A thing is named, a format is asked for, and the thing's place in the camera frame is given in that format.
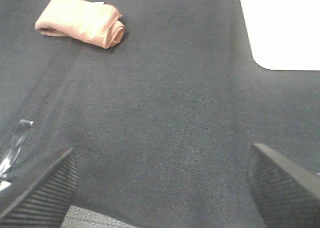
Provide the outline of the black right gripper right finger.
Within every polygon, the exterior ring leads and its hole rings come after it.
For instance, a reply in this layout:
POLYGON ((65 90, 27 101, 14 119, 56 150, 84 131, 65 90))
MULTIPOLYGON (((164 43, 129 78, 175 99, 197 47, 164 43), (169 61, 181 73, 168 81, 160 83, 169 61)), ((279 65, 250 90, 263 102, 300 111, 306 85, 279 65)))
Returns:
POLYGON ((319 227, 318 174, 255 143, 247 164, 247 184, 266 227, 319 227))

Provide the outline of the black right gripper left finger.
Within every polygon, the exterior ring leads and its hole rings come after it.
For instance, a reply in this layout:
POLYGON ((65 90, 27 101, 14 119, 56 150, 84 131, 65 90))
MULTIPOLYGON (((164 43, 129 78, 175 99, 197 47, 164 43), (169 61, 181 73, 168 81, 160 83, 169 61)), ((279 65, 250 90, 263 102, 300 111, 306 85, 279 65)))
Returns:
POLYGON ((57 151, 1 191, 1 227, 60 227, 77 184, 73 149, 57 151))

